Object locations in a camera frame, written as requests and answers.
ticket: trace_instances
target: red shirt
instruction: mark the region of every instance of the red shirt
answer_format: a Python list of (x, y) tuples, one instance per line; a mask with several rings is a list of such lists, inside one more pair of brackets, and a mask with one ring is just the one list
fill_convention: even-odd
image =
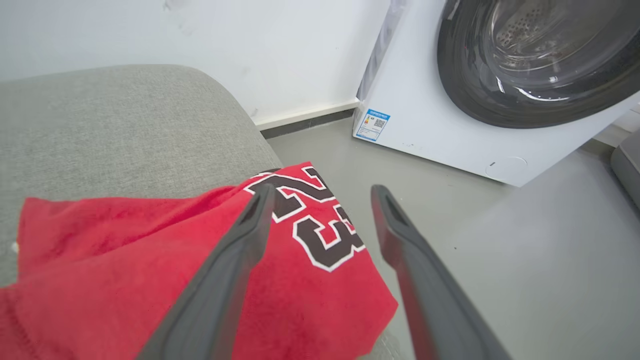
[(276, 186), (234, 359), (353, 359), (396, 311), (346, 212), (310, 163), (192, 199), (29, 198), (19, 280), (0, 289), (7, 359), (132, 359), (252, 196)]

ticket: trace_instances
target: gray floor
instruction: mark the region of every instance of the gray floor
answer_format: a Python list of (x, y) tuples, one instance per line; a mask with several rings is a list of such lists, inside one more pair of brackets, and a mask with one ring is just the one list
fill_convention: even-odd
[[(640, 359), (640, 215), (597, 146), (518, 189), (356, 140), (350, 119), (269, 143), (285, 165), (315, 165), (397, 299), (369, 205), (376, 183), (390, 188), (514, 360)], [(413, 358), (402, 307), (387, 330)]]

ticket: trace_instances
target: sticker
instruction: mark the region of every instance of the sticker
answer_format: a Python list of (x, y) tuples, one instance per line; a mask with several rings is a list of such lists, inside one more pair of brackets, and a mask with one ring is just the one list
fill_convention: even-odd
[(357, 137), (376, 141), (382, 129), (385, 128), (390, 116), (387, 114), (379, 113), (369, 109), (367, 115), (364, 117), (364, 121), (360, 124), (360, 129), (356, 133)]

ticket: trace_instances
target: washing machine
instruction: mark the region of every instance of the washing machine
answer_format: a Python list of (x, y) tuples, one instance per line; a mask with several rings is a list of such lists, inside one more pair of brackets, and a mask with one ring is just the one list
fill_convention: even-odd
[(392, 0), (353, 136), (523, 186), (640, 101), (638, 0)]

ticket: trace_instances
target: gray sofa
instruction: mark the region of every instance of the gray sofa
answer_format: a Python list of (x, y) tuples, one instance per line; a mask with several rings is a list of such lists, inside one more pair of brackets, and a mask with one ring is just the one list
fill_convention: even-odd
[(613, 151), (611, 168), (640, 208), (640, 131), (631, 134)]
[[(128, 65), (0, 83), (0, 287), (27, 196), (191, 197), (282, 167), (231, 94), (203, 72)], [(386, 331), (367, 359), (400, 359)]]

